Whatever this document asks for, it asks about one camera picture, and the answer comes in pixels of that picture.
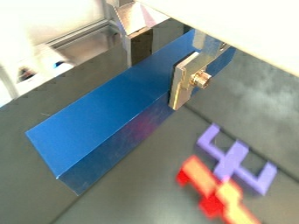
red shape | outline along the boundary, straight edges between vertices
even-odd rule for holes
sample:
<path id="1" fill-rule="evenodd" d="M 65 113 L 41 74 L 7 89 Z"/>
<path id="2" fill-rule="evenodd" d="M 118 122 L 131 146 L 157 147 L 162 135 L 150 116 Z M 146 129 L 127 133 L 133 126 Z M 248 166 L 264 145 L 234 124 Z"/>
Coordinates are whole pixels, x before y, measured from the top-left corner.
<path id="1" fill-rule="evenodd" d="M 225 205 L 218 199 L 216 193 L 201 201 L 200 207 L 210 219 L 224 215 Z"/>
<path id="2" fill-rule="evenodd" d="M 230 179 L 221 183 L 197 156 L 192 156 L 183 163 L 177 181 L 181 186 L 186 186 L 189 182 L 194 185 L 204 196 L 201 210 L 210 219 L 220 216 L 228 224 L 261 224 L 257 217 L 240 204 L 244 198 L 240 185 Z"/>
<path id="3" fill-rule="evenodd" d="M 177 175 L 177 182 L 179 183 L 181 186 L 186 186 L 187 183 L 190 182 L 190 178 L 186 175 L 183 170 L 181 170 L 178 175 Z"/>

bolt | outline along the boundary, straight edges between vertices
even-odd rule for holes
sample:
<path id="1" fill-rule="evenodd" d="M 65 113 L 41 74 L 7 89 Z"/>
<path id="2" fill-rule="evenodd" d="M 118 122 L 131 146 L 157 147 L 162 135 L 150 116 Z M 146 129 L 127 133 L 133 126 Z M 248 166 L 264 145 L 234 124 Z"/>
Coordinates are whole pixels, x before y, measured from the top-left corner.
<path id="1" fill-rule="evenodd" d="M 201 70 L 192 76 L 192 84 L 196 87 L 206 88 L 210 85 L 210 83 L 212 83 L 212 76 L 204 70 Z"/>

metal clamp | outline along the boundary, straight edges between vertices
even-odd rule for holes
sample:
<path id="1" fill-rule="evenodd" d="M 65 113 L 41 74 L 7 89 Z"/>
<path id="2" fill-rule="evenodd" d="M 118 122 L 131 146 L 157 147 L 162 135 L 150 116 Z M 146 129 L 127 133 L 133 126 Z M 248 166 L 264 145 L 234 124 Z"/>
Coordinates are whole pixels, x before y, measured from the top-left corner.
<path id="1" fill-rule="evenodd" d="M 131 67 L 151 56 L 154 42 L 151 28 L 170 17 L 133 0 L 107 0 L 107 3 L 122 34 L 127 66 Z"/>
<path id="2" fill-rule="evenodd" d="M 178 110 L 192 99 L 196 87 L 206 88 L 212 76 L 206 73 L 208 65 L 226 52 L 230 46 L 205 34 L 196 32 L 193 45 L 201 52 L 193 53 L 175 67 L 170 107 Z"/>

purple shape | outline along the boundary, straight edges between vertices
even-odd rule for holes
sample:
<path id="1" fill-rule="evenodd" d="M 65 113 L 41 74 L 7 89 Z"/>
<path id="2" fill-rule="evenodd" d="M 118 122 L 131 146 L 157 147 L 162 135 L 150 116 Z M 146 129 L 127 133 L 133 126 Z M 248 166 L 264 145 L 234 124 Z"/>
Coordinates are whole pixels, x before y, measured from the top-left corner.
<path id="1" fill-rule="evenodd" d="M 228 154 L 225 154 L 220 147 L 213 143 L 220 132 L 221 126 L 214 123 L 198 140 L 198 145 L 217 160 L 220 160 L 214 170 L 216 176 L 224 181 L 237 174 L 260 194 L 266 195 L 277 176 L 277 166 L 268 162 L 258 177 L 253 175 L 253 173 L 241 165 L 249 154 L 249 146 L 241 141 L 237 141 Z"/>
<path id="2" fill-rule="evenodd" d="M 277 176 L 277 166 L 274 164 L 269 162 L 266 163 L 258 177 L 253 175 L 253 173 L 244 166 L 236 170 L 236 173 L 258 193 L 262 195 L 268 194 L 269 187 L 272 186 Z"/>
<path id="3" fill-rule="evenodd" d="M 248 154 L 249 147 L 241 141 L 237 141 L 214 169 L 214 174 L 220 180 L 232 178 Z"/>
<path id="4" fill-rule="evenodd" d="M 202 134 L 198 140 L 198 145 L 212 154 L 214 158 L 222 160 L 226 155 L 224 151 L 220 149 L 220 147 L 212 142 L 217 137 L 217 135 L 220 134 L 220 132 L 221 132 L 221 126 L 214 123 Z"/>

building block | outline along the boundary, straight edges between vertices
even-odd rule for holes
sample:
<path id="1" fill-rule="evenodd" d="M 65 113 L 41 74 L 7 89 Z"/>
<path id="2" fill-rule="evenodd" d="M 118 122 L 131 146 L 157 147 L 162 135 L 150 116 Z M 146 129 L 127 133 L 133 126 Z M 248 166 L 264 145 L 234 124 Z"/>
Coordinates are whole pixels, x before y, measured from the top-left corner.
<path id="1" fill-rule="evenodd" d="M 229 224 L 261 224 L 258 218 L 250 213 L 244 205 L 232 206 L 222 218 Z"/>
<path id="2" fill-rule="evenodd" d="M 249 147 L 241 141 L 237 141 L 214 169 L 214 174 L 220 179 L 232 178 L 248 154 Z"/>
<path id="3" fill-rule="evenodd" d="M 197 156 L 192 156 L 183 163 L 177 181 L 182 186 L 189 182 L 194 185 L 204 196 L 201 210 L 210 219 L 221 217 L 229 224 L 261 224 L 241 205 L 244 192 L 240 185 L 232 179 L 221 182 Z"/>
<path id="4" fill-rule="evenodd" d="M 182 186 L 192 182 L 193 186 L 205 197 L 209 197 L 213 194 L 220 183 L 209 167 L 202 163 L 197 156 L 190 157 L 183 163 L 177 176 L 177 181 Z"/>
<path id="5" fill-rule="evenodd" d="M 268 194 L 277 176 L 277 166 L 270 162 L 266 163 L 258 177 L 242 166 L 242 161 L 249 154 L 249 147 L 241 141 L 237 141 L 228 154 L 213 143 L 214 138 L 221 132 L 221 127 L 216 123 L 209 127 L 198 140 L 198 145 L 209 154 L 220 160 L 214 174 L 224 181 L 232 178 L 234 174 L 245 181 L 245 183 L 262 195 Z"/>

